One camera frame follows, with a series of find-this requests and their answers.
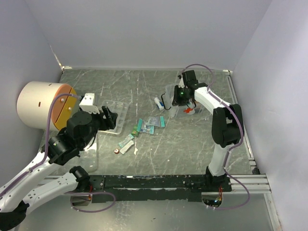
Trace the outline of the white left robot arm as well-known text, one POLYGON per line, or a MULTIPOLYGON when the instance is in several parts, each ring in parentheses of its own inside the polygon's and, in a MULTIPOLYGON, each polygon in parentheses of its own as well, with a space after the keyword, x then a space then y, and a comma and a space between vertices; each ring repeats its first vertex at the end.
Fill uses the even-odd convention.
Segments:
POLYGON ((15 228, 30 212, 63 193, 88 192, 90 176, 81 166, 72 167, 59 180, 44 186, 38 184, 91 146, 98 131, 114 129, 117 117, 117 113, 102 106, 97 114, 78 111, 68 119, 66 127, 42 146, 31 163, 1 187, 0 229, 15 228))

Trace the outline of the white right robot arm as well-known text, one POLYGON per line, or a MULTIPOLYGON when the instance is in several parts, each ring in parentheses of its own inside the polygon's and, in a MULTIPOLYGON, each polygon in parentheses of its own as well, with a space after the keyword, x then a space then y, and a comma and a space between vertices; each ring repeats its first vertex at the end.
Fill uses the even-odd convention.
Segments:
POLYGON ((205 179, 196 187, 216 191, 229 183, 226 165, 231 151, 240 146, 244 138, 242 109, 218 97, 206 83, 200 83, 193 70, 180 76, 180 83, 174 87, 173 106, 187 106, 200 103, 212 115, 211 134, 215 143, 214 153, 206 168, 205 179))

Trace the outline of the clear first aid box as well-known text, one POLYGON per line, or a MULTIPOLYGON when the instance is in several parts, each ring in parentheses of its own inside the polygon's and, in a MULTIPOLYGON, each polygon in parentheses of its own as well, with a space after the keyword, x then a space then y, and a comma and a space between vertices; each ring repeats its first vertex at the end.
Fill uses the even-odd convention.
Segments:
POLYGON ((195 107, 192 102, 184 106, 173 106, 172 102, 174 99, 174 87, 175 84, 166 85, 165 92, 161 95, 161 101, 164 105, 164 109, 168 111, 171 118, 187 117, 203 112, 205 108, 198 102, 195 103, 195 107))

